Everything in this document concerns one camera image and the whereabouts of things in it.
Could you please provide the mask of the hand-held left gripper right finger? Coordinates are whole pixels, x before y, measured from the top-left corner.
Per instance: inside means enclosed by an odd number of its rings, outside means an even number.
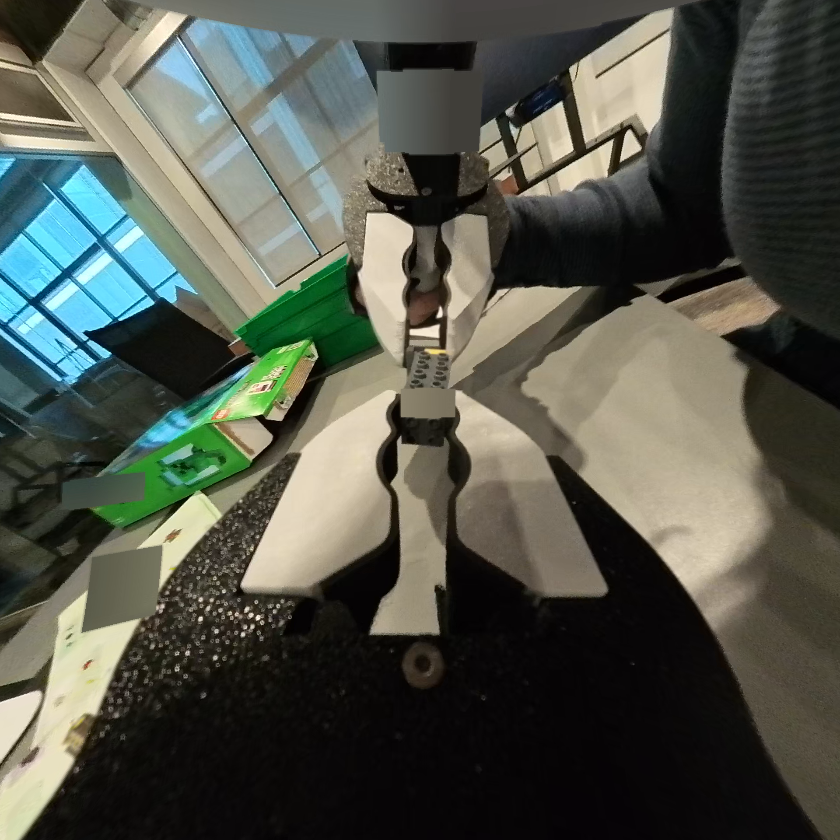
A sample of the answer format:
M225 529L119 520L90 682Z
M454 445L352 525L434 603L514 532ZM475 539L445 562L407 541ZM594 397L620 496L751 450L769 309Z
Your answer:
M607 582L541 447L472 397L458 392L455 404L465 467L455 536L536 595L604 597Z

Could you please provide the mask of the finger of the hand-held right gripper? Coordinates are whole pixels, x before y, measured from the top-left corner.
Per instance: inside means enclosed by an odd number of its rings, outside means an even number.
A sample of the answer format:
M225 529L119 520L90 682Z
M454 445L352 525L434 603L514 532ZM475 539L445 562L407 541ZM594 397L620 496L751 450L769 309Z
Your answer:
M486 216L462 214L441 227L448 264L443 272L442 347L457 359L471 341L493 280Z
M405 364L410 278L406 257L414 247L413 227L391 213L368 213L364 226L360 290L374 334L397 365Z

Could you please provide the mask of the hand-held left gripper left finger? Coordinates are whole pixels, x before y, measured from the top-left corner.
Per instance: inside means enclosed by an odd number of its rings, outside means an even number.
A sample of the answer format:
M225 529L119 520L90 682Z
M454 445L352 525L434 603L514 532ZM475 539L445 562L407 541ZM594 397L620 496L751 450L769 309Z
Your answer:
M255 595L322 595L354 561L385 543L392 491L381 473L396 393L383 392L302 449L240 583Z

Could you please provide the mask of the dark grey toy brick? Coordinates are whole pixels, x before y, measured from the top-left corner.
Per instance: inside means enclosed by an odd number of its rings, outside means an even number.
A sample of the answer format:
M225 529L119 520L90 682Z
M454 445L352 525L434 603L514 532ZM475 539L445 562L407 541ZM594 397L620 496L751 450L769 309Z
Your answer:
M456 417L455 391L449 386L450 357L432 348L412 348L409 356L399 405L402 442L442 447Z

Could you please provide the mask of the person's right forearm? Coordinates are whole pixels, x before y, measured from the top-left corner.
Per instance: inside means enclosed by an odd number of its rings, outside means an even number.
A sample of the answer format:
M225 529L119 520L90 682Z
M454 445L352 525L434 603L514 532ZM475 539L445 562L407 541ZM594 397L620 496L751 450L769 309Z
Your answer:
M645 164L557 196L510 196L496 290L628 287L734 257L715 188L691 190Z

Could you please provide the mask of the stack of green crates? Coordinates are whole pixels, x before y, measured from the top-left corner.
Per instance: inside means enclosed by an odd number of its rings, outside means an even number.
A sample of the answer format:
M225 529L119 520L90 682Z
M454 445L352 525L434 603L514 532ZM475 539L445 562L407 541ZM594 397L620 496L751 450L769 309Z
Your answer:
M304 280L236 328L234 334L255 354L311 340L326 369L378 351L366 317L357 314L347 283L348 257L342 256Z

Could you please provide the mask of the green toy set box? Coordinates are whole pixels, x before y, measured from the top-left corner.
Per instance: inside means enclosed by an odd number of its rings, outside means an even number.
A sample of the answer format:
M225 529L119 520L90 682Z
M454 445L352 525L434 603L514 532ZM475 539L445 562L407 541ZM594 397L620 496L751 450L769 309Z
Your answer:
M59 504L125 528L247 469L275 439L319 352L288 343L179 406L97 476L61 485Z

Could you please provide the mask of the black metal rack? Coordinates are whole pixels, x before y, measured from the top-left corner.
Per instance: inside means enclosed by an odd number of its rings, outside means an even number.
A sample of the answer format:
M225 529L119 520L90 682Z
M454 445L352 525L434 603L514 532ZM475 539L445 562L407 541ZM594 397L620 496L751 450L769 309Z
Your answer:
M490 173L503 194L556 194L642 157L647 126L636 112L601 125L596 93L592 61L583 59L496 117L504 156Z

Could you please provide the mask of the large glass window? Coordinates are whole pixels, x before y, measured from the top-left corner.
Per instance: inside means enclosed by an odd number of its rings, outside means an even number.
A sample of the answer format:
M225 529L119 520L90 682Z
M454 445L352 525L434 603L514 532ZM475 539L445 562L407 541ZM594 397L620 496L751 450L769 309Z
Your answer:
M352 41L189 17L125 89L273 287L343 243L379 139Z

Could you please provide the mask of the black office chair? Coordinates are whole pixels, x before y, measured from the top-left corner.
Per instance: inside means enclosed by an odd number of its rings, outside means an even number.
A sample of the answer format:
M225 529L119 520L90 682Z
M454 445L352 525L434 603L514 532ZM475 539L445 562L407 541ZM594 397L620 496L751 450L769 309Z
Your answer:
M183 400L200 395L256 359L254 353L234 355L221 336L166 300L84 335Z

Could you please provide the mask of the toy brick instruction booklet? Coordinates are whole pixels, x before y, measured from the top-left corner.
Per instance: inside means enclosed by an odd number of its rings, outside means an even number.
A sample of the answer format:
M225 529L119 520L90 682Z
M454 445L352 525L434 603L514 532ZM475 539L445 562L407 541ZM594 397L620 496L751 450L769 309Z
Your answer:
M38 793L52 795L69 773L133 632L142 619L154 614L164 584L220 518L220 511L207 495L198 491L141 543L141 550L151 549L161 555L160 578L155 591L148 584L141 587L148 606L142 611L127 610L129 587L119 584L119 614L127 621L84 630L87 592L59 615L45 704L34 741L37 753L23 775L24 781L35 784Z

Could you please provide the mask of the gridded glass window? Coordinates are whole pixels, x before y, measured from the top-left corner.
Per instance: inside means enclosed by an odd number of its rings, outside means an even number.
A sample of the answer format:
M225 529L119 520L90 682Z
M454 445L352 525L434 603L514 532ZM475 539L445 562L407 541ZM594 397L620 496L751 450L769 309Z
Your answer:
M65 382L109 352L87 333L194 288L90 166L1 156L2 340Z

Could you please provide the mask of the person's torso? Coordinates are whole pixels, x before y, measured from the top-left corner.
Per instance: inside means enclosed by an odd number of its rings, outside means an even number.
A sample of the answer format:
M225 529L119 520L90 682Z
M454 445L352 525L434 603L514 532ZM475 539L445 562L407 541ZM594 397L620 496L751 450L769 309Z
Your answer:
M649 277L735 256L838 340L839 3L677 7L651 141L664 222Z

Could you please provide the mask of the white paper piece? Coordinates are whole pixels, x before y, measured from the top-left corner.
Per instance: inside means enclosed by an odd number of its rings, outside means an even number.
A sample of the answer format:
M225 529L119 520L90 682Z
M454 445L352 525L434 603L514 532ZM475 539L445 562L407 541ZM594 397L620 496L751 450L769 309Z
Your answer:
M15 749L36 719L43 703L44 692L29 690L17 696L1 699L1 763Z

